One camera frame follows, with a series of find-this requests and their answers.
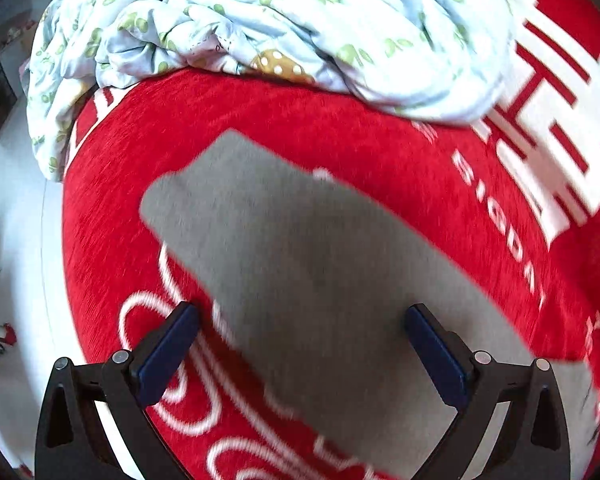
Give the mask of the red printed bed cover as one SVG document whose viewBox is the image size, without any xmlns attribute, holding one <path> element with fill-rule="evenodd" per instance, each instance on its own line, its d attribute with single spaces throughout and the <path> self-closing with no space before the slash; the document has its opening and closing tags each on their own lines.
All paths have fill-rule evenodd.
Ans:
<svg viewBox="0 0 600 480">
<path fill-rule="evenodd" d="M 237 353 L 212 304 L 140 218 L 151 182 L 226 129 L 310 174 L 352 185 L 414 236 L 419 283 L 486 302 L 514 339 L 584 375 L 574 437 L 585 477 L 600 462 L 600 14 L 588 0 L 524 0 L 512 84 L 482 122 L 410 124 L 350 96 L 178 70 L 104 89 L 74 127 L 62 242 L 69 304 L 88 362 L 137 344 L 184 299 L 202 331 L 172 396 L 149 416 L 197 479 L 392 479 L 414 430 L 329 437 Z"/>
</svg>

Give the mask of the light floral crumpled cloth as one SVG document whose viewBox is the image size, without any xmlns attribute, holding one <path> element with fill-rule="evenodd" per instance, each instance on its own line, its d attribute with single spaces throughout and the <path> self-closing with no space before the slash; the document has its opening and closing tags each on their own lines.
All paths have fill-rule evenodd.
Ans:
<svg viewBox="0 0 600 480">
<path fill-rule="evenodd" d="M 61 180 L 92 90 L 186 67 L 467 125 L 502 95 L 515 29 L 508 0 L 52 0 L 27 71 L 32 151 L 43 176 Z"/>
</svg>

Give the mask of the grey knitted garment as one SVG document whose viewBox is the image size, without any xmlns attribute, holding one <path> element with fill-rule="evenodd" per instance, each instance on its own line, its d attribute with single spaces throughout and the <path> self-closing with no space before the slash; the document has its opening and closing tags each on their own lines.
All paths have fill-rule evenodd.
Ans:
<svg viewBox="0 0 600 480">
<path fill-rule="evenodd" d="M 387 474 L 411 477 L 454 415 L 404 332 L 409 306 L 471 349 L 532 360 L 494 302 L 394 214 L 240 134 L 152 182 L 140 218 L 276 398 Z"/>
</svg>

